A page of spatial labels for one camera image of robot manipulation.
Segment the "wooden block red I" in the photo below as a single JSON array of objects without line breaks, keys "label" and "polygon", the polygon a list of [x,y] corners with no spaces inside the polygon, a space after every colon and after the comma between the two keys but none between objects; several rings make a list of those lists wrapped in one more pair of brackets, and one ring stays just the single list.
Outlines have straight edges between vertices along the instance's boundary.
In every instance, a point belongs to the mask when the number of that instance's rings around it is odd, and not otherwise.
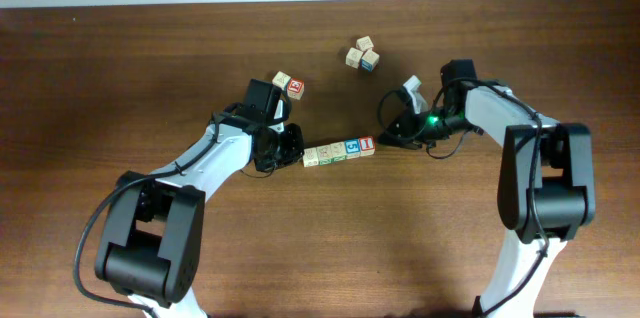
[{"label": "wooden block red I", "polygon": [[362,157],[371,156],[375,153],[376,145],[375,140],[372,136],[360,137],[358,139],[358,143],[360,148],[360,155]]}]

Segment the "wooden block blue 5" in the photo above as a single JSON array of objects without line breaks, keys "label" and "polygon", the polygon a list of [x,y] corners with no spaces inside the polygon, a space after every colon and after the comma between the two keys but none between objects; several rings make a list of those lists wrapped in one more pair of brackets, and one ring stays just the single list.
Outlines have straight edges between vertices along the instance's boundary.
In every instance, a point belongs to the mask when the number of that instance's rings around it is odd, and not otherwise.
[{"label": "wooden block blue 5", "polygon": [[358,139],[345,140],[344,145],[347,159],[355,159],[360,157],[361,149]]}]

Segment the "wooden block green R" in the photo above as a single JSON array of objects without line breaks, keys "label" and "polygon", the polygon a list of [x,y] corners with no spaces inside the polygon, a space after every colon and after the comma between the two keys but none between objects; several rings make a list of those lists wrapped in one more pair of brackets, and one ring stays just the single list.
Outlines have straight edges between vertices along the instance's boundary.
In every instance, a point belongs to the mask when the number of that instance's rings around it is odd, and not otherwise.
[{"label": "wooden block green R", "polygon": [[333,162],[333,151],[330,145],[322,145],[316,148],[319,165],[328,165]]}]

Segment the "wooden block green N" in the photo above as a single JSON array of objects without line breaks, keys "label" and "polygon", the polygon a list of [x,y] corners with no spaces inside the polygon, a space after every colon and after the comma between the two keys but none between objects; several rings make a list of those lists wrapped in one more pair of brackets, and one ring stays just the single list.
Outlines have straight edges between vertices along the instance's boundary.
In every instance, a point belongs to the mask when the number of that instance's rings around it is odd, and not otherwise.
[{"label": "wooden block green N", "polygon": [[333,162],[339,162],[347,159],[347,152],[344,141],[331,143],[330,149]]}]

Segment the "plain wooden picture block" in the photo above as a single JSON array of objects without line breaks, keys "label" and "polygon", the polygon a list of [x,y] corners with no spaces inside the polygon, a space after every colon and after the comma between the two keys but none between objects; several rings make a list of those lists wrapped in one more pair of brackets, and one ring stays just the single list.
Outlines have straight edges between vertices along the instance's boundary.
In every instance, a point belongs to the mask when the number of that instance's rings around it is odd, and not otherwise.
[{"label": "plain wooden picture block", "polygon": [[306,148],[303,155],[304,167],[313,167],[319,165],[318,151],[316,147]]}]

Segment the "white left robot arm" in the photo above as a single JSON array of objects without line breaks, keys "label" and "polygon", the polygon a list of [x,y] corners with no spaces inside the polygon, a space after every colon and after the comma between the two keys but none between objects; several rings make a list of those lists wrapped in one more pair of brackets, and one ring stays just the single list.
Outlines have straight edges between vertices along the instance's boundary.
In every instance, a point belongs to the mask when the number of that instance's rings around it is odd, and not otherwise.
[{"label": "white left robot arm", "polygon": [[243,101],[213,114],[202,137],[149,174],[124,173],[99,205],[107,214],[94,272],[148,317],[203,317],[192,285],[206,202],[253,163],[266,175],[303,156],[291,101],[276,85],[251,80]]}]

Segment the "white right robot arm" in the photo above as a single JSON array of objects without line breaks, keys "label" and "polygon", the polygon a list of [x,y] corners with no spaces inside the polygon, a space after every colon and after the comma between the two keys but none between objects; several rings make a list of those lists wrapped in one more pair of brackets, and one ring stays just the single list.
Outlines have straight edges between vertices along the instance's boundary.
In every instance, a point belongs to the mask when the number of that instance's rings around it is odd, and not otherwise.
[{"label": "white right robot arm", "polygon": [[440,70],[433,102],[412,76],[392,95],[404,109],[381,126],[379,143],[430,151],[453,135],[486,134],[502,149],[497,206],[505,228],[493,276],[473,317],[531,317],[557,256],[595,217],[592,139],[524,103],[505,83],[481,80],[469,59]]}]

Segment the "wooden block red E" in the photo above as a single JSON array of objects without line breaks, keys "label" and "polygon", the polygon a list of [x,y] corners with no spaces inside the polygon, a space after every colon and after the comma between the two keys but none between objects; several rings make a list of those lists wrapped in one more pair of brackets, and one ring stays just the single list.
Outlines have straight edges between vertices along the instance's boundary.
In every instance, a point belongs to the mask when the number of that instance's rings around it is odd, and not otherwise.
[{"label": "wooden block red E", "polygon": [[305,83],[301,80],[291,78],[286,87],[287,96],[290,99],[300,100],[305,91]]}]

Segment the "wooden block blue side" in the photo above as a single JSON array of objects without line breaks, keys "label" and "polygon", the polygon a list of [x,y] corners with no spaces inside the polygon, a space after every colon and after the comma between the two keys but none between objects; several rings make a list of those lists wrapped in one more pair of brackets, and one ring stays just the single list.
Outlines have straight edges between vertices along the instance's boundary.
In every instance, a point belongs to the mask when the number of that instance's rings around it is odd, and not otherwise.
[{"label": "wooden block blue side", "polygon": [[272,79],[272,84],[285,91],[290,80],[291,77],[288,74],[278,71]]}]

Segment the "wooden block blue letter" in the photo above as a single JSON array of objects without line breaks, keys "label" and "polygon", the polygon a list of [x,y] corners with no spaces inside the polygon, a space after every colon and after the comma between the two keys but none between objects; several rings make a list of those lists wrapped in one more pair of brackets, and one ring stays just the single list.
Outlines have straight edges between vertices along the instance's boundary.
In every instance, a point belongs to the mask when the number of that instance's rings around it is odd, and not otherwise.
[{"label": "wooden block blue letter", "polygon": [[369,72],[372,72],[378,65],[380,55],[372,49],[367,50],[361,58],[361,67]]}]

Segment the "wooden block red side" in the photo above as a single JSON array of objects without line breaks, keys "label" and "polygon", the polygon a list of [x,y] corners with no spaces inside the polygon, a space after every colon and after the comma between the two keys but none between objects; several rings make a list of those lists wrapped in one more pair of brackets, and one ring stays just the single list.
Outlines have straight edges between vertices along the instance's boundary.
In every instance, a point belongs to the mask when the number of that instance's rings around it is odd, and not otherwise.
[{"label": "wooden block red side", "polygon": [[345,64],[349,67],[358,69],[363,55],[364,55],[363,51],[357,48],[351,47],[346,54]]}]

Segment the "wooden block rear plain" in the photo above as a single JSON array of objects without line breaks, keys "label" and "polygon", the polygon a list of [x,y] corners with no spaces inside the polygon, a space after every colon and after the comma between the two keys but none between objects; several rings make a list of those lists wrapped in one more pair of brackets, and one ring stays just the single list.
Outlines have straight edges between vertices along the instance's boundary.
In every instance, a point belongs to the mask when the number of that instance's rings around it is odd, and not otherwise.
[{"label": "wooden block rear plain", "polygon": [[356,48],[360,51],[366,52],[374,48],[374,43],[370,36],[364,36],[356,40]]}]

